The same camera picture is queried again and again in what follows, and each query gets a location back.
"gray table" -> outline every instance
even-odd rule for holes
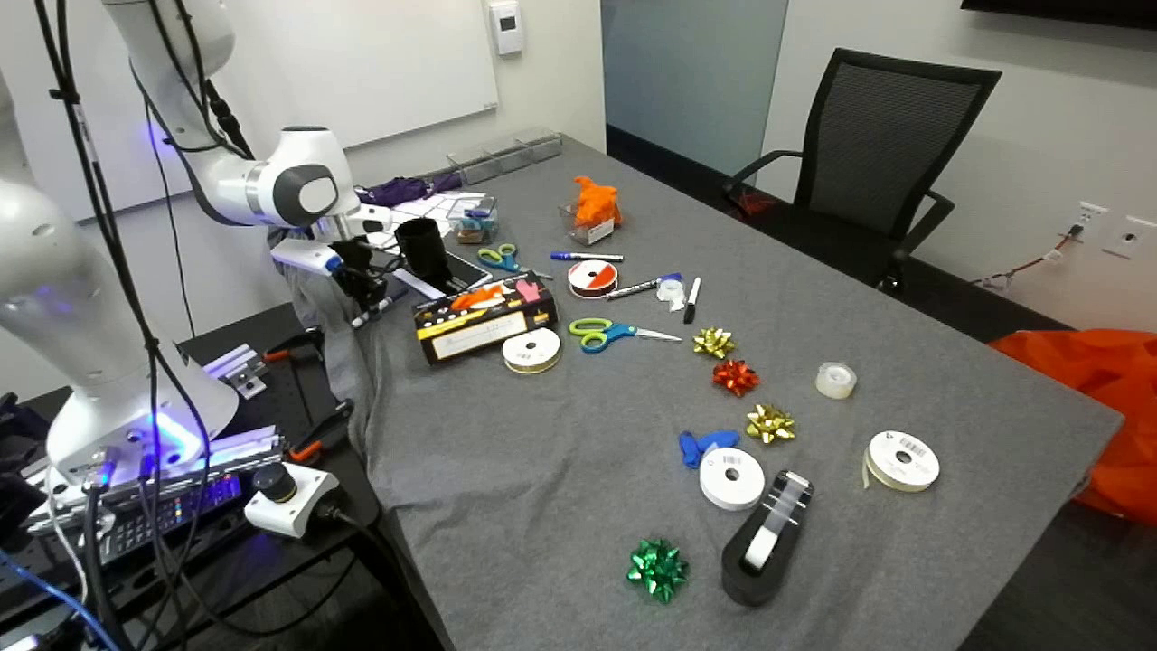
[[[524,262],[569,245],[560,208],[574,175],[619,186],[628,213],[599,250],[625,254],[625,278],[703,274],[698,321],[653,297],[589,305],[553,268],[560,320],[611,314],[683,332],[625,342],[519,379],[500,353],[425,366],[408,309],[357,336],[302,291],[302,314],[330,313],[330,373],[357,406],[357,450],[381,503],[454,648],[959,648],[1053,515],[1083,479],[1117,415],[999,357],[994,353],[821,268],[674,187],[574,140],[560,161],[500,178],[488,193]],[[724,327],[764,389],[730,397],[690,353]],[[851,401],[815,391],[821,361],[862,373]],[[745,521],[724,515],[683,469],[676,434],[740,428],[774,401],[800,442],[745,450],[815,483],[815,512],[780,595],[736,607],[721,591],[721,549]],[[862,485],[874,431],[930,442],[945,479],[927,495]],[[674,538],[690,582],[674,603],[625,585],[648,535]]]

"chair armrest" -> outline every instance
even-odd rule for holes
[[[740,208],[740,187],[745,187],[745,181],[756,178],[756,172],[764,172],[764,167],[771,167],[774,161],[783,161],[783,157],[801,161],[801,154],[789,154],[789,148],[774,148],[774,154],[752,161],[745,172],[736,172],[733,178],[727,178],[727,186],[724,186],[724,203],[745,213],[745,208]]]
[[[956,209],[956,203],[945,201],[941,193],[927,193],[927,197],[933,201],[933,208],[927,209],[922,221],[913,221],[913,230],[892,250],[895,262],[912,257],[912,250],[922,245],[945,225],[945,217]]]

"office chair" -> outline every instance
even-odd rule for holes
[[[999,81],[989,70],[839,47],[811,104],[801,154],[760,157],[724,186],[724,201],[760,233],[887,295],[905,295],[905,262],[956,209],[933,181]],[[801,161],[791,203],[748,186],[783,157]]]

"chair backrest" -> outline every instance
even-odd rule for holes
[[[905,239],[999,81],[835,52],[805,119],[794,208]]]

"whiteboard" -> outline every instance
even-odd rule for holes
[[[210,0],[226,9],[235,56],[212,76],[245,140],[267,157],[281,126],[334,126],[342,148],[412,136],[500,104],[494,56],[481,0]],[[119,209],[164,201],[122,41],[101,0],[67,0],[73,64],[96,140],[108,197]],[[37,186],[67,217],[92,217],[64,109],[53,88],[37,10],[2,0],[0,73],[14,99]],[[175,193],[187,178],[164,148]]]

